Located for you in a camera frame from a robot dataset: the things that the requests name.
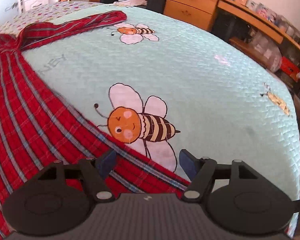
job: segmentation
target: red scarf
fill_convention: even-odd
[[[188,182],[123,143],[101,132],[32,70],[21,51],[101,26],[126,20],[121,11],[85,17],[61,25],[36,23],[16,39],[0,34],[0,239],[9,234],[2,216],[5,198],[56,159],[64,164],[100,156],[109,148],[117,165],[106,183],[117,196],[124,192],[178,196]]]

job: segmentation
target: wooden desk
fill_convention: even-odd
[[[278,44],[281,44],[283,39],[287,39],[300,51],[300,45],[289,35],[254,11],[232,0],[167,0],[163,14],[211,31],[218,8],[243,19]]]

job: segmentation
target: bee stripes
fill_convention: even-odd
[[[141,114],[145,125],[145,132],[140,135],[140,138],[150,142],[160,142],[169,140],[176,133],[180,131],[176,130],[173,124],[160,116],[151,114]]]
[[[137,30],[136,34],[151,34],[151,33],[155,33],[154,30],[148,29],[148,28],[134,28]]]

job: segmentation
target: bee antenna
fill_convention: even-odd
[[[101,113],[98,111],[98,109],[97,109],[98,107],[99,107],[98,104],[94,104],[94,109],[96,110],[96,112],[97,112],[102,118],[108,119],[108,117],[104,116],[103,114],[101,114]]]

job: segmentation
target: red striped blanket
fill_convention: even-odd
[[[188,183],[145,156],[102,133],[37,76],[21,51],[64,37],[113,25],[121,11],[89,16],[62,25],[36,23],[16,39],[0,34],[0,239],[9,234],[2,216],[5,198],[56,159],[65,164],[100,156],[109,148],[118,161],[106,179],[115,195],[123,192],[178,196]]]

